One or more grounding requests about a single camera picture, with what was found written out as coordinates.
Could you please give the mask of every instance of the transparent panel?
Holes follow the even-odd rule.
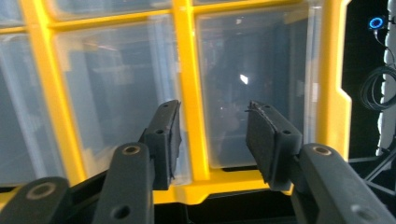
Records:
[[[0,28],[23,24],[18,0],[2,0],[0,5]]]
[[[75,18],[102,17],[136,11],[170,8],[170,0],[55,0],[49,1],[56,17]]]
[[[318,48],[310,33],[318,27],[311,29],[311,8],[300,4],[198,17],[211,167],[255,164],[245,142],[250,100],[273,105],[302,133],[305,124],[315,127],[309,118],[315,117],[317,59],[311,57],[318,56]],[[306,141],[315,140],[312,130],[304,134]]]
[[[175,34],[169,16],[125,26],[61,34],[58,53],[89,175],[105,170],[113,150],[138,141],[158,105],[179,99]],[[176,184],[190,181],[187,135]]]
[[[0,185],[64,176],[26,35],[0,36]]]

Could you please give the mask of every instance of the black cable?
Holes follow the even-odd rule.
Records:
[[[375,111],[383,111],[393,105],[396,105],[396,94],[384,103],[380,103],[375,99],[375,83],[384,75],[393,77],[393,79],[396,81],[396,69],[388,66],[381,66],[372,71],[361,85],[361,102],[366,108]]]
[[[393,63],[388,63],[388,64],[386,64],[386,66],[390,66],[391,64],[393,64],[393,67],[396,68],[395,55],[393,54],[393,51],[392,51],[388,46],[386,46],[386,45],[383,44],[381,41],[379,41],[379,39],[378,39],[378,31],[377,31],[377,30],[374,30],[374,36],[375,36],[376,42],[378,42],[378,43],[379,43],[380,45],[382,45],[387,51],[389,51],[389,52],[390,52],[390,55],[392,56],[392,61],[393,61]]]

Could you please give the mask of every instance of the blue light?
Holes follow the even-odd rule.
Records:
[[[380,18],[380,17],[372,18],[369,21],[370,28],[375,29],[375,30],[376,29],[380,29],[383,24],[384,24],[384,20],[382,18]]]

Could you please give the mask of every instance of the yellow frame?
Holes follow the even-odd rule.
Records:
[[[246,0],[194,6],[191,0],[173,0],[171,9],[136,12],[73,21],[58,21],[50,14],[45,0],[20,0],[25,25],[2,28],[0,35],[27,33],[35,57],[50,120],[61,151],[64,169],[71,185],[86,179],[80,154],[76,120],[55,52],[53,37],[61,32],[92,27],[146,21],[153,15],[172,14],[181,64],[179,75],[182,106],[189,137],[192,183],[155,191],[155,203],[201,203],[209,194],[249,189],[267,189],[258,171],[226,173],[208,165],[202,108],[195,16],[211,12],[295,4],[302,0]],[[346,159],[348,153],[351,100],[341,90],[344,30],[349,0],[323,0],[319,62],[319,101],[317,139],[336,148]],[[0,209],[15,192],[0,195]]]

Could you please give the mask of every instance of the glass panel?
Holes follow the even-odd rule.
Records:
[[[23,24],[17,0],[2,0],[0,5],[0,28],[2,26],[21,26]]]
[[[301,132],[306,117],[315,116],[304,113],[315,80],[305,75],[306,67],[317,61],[307,60],[307,49],[312,49],[309,8],[302,4],[198,17],[211,167],[255,164],[245,143],[250,100],[273,105]]]
[[[158,105],[179,99],[177,54],[169,16],[57,38],[89,175],[105,170],[113,150],[137,141]],[[190,181],[182,130],[177,184]]]
[[[170,0],[56,0],[49,1],[56,17],[70,20],[170,8]]]
[[[26,35],[0,36],[0,184],[64,176]]]

